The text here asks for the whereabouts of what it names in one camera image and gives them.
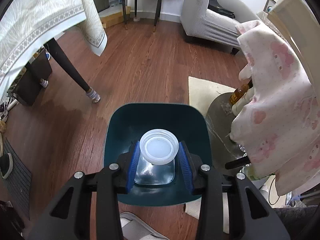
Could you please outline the picture frame on desk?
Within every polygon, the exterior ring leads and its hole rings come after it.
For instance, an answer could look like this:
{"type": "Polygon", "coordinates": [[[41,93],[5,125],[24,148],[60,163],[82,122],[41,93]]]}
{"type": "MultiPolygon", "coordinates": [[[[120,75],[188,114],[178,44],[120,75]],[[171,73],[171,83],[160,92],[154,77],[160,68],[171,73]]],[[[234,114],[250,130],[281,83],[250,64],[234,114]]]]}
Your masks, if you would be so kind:
{"type": "Polygon", "coordinates": [[[276,4],[275,0],[267,0],[263,11],[266,13],[269,13],[272,10],[272,8],[275,6],[275,4],[276,4]]]}

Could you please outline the cream floor rug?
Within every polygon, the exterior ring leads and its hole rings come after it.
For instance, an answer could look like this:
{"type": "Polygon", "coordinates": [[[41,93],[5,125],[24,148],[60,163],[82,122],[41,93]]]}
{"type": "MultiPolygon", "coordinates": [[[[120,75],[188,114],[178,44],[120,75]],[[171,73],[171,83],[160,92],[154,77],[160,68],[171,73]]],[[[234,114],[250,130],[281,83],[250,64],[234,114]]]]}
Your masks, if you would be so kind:
{"type": "Polygon", "coordinates": [[[189,105],[197,109],[203,116],[215,98],[235,89],[212,81],[188,77],[189,105]]]}

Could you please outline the cardboard box on floor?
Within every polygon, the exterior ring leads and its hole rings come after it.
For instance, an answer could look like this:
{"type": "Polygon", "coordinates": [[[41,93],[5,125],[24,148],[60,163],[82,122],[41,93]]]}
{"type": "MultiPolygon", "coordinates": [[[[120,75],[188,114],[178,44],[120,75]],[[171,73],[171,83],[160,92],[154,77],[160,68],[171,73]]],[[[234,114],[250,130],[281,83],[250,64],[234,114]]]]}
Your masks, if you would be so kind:
{"type": "Polygon", "coordinates": [[[104,29],[124,22],[123,8],[121,4],[109,7],[99,12],[98,15],[104,29]]]}

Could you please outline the cream patterned tablecloth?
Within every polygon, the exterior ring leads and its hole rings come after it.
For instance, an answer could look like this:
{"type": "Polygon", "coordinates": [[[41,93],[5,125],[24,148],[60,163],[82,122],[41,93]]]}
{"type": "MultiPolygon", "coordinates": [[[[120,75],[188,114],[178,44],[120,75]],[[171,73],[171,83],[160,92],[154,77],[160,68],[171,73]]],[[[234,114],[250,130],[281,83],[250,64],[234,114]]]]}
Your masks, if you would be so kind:
{"type": "Polygon", "coordinates": [[[1,97],[42,45],[72,27],[102,54],[107,35],[93,0],[13,0],[1,18],[1,97]]]}

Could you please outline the pink patterned tablecloth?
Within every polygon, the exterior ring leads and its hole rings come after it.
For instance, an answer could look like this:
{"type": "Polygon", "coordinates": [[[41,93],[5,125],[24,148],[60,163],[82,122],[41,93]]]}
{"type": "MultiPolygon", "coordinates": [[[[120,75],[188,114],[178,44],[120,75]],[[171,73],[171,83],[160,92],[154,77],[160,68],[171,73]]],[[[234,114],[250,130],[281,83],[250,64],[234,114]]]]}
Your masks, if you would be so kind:
{"type": "Polygon", "coordinates": [[[253,96],[233,120],[230,137],[244,146],[259,177],[276,176],[279,195],[319,183],[319,103],[293,49],[259,20],[236,25],[247,59],[241,79],[253,96]]]}

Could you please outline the round table base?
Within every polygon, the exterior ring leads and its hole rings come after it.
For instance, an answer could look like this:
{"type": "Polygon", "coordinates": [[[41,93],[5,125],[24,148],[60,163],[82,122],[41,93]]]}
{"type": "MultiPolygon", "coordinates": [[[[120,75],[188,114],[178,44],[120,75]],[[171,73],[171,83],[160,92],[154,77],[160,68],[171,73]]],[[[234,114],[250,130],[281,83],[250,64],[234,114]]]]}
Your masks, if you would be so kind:
{"type": "Polygon", "coordinates": [[[231,92],[218,95],[210,104],[205,121],[207,124],[213,166],[222,174],[233,176],[241,167],[227,170],[225,164],[244,156],[239,144],[231,141],[229,133],[235,118],[232,113],[229,98],[231,92]]]}

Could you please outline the dark teal trash bin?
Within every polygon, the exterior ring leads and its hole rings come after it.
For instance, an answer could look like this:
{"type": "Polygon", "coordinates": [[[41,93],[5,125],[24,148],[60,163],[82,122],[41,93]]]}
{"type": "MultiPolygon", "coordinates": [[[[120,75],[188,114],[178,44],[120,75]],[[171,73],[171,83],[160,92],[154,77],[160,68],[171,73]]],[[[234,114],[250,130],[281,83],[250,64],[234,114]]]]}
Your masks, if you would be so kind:
{"type": "MultiPolygon", "coordinates": [[[[174,103],[129,103],[118,108],[108,124],[104,165],[114,163],[118,156],[152,129],[165,129],[178,141],[184,141],[190,153],[198,155],[204,164],[212,164],[207,125],[202,114],[189,105],[174,103]]],[[[191,202],[199,196],[185,188],[180,166],[175,178],[167,185],[142,186],[135,184],[129,194],[118,195],[124,204],[137,206],[169,206],[191,202]]]]}

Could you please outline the white plastic lid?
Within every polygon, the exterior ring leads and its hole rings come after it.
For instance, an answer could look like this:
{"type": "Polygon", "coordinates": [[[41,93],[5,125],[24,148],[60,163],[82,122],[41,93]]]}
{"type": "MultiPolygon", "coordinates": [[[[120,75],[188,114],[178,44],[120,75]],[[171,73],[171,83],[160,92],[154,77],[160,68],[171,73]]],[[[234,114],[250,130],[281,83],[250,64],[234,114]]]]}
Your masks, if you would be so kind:
{"type": "Polygon", "coordinates": [[[142,157],[153,165],[165,165],[178,153],[179,142],[174,134],[164,129],[152,129],[139,141],[142,157]]]}

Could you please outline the black table leg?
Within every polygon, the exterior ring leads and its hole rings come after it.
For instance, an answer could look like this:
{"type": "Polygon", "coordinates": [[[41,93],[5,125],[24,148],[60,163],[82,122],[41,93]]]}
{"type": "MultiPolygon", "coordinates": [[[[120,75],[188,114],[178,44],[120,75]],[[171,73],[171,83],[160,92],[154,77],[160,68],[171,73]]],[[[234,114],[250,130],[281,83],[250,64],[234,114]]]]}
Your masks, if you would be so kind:
{"type": "Polygon", "coordinates": [[[59,46],[55,38],[50,39],[44,44],[51,57],[60,65],[60,67],[86,92],[86,95],[93,103],[98,103],[101,99],[100,95],[82,78],[80,73],[73,66],[67,55],[59,46]]]}

